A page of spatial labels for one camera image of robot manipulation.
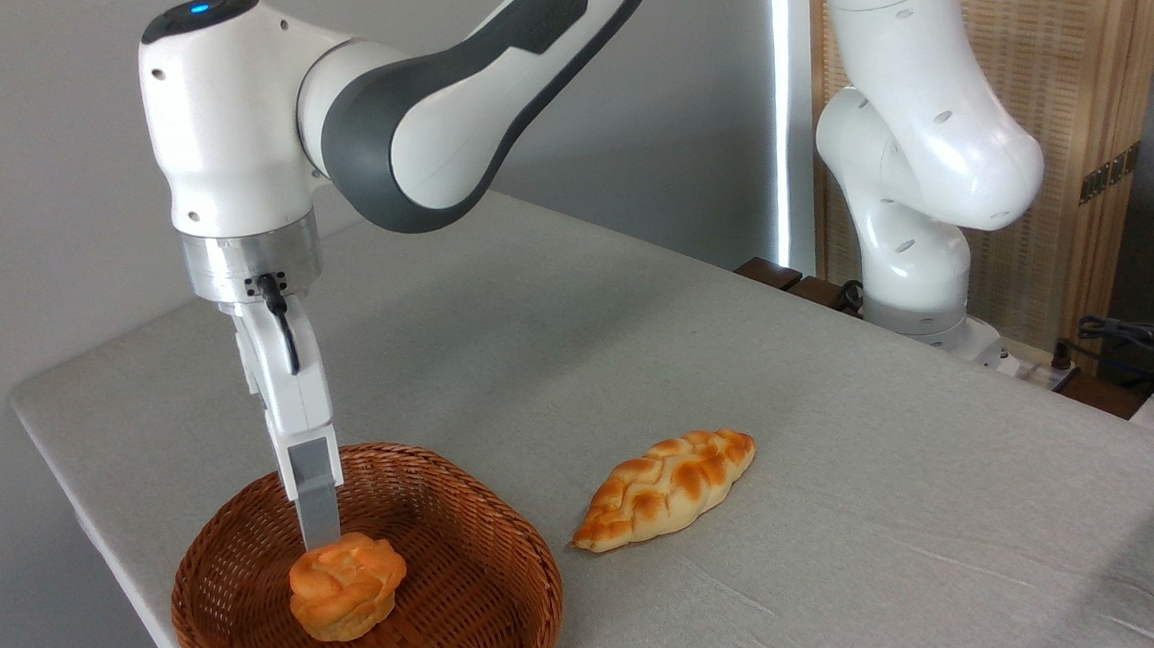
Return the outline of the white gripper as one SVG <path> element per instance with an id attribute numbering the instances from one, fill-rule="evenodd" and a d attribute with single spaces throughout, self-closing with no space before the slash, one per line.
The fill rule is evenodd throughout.
<path id="1" fill-rule="evenodd" d="M 269 435 L 287 500 L 295 507 L 307 551 L 340 538 L 337 489 L 343 484 L 340 449 L 319 340 L 301 300 L 287 312 L 264 303 L 224 303 L 235 327 L 248 390 L 262 398 Z"/>

